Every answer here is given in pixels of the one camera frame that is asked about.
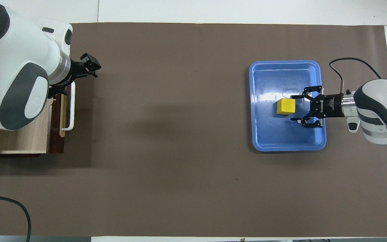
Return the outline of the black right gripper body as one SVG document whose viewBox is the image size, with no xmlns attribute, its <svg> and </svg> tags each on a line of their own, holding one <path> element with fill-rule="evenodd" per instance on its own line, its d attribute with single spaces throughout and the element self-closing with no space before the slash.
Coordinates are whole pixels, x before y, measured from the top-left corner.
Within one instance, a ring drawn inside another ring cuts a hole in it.
<svg viewBox="0 0 387 242">
<path fill-rule="evenodd" d="M 342 99 L 344 94 L 319 94 L 310 101 L 310 113 L 312 117 L 322 118 L 340 118 L 344 117 L 342 108 Z"/>
</svg>

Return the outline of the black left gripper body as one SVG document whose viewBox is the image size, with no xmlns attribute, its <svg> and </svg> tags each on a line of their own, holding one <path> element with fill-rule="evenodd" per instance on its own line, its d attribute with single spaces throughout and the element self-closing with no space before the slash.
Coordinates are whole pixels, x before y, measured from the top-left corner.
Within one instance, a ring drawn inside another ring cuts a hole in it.
<svg viewBox="0 0 387 242">
<path fill-rule="evenodd" d="M 78 78 L 86 77 L 85 62 L 71 60 L 71 67 L 68 75 L 66 76 L 66 86 L 71 84 Z"/>
</svg>

